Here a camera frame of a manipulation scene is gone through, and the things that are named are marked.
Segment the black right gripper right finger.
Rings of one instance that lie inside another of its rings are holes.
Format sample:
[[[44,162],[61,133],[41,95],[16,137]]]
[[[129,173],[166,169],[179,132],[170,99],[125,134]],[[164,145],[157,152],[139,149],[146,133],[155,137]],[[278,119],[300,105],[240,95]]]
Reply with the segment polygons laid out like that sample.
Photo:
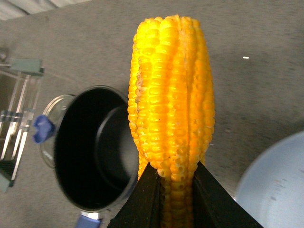
[[[202,164],[193,178],[193,216],[196,228],[261,228]]]

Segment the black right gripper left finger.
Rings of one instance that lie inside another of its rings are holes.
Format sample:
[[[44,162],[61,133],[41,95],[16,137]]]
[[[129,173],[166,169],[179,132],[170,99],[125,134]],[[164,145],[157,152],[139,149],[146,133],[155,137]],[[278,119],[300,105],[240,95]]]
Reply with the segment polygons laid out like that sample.
[[[160,177],[150,164],[145,167],[130,197],[108,227],[160,227]]]

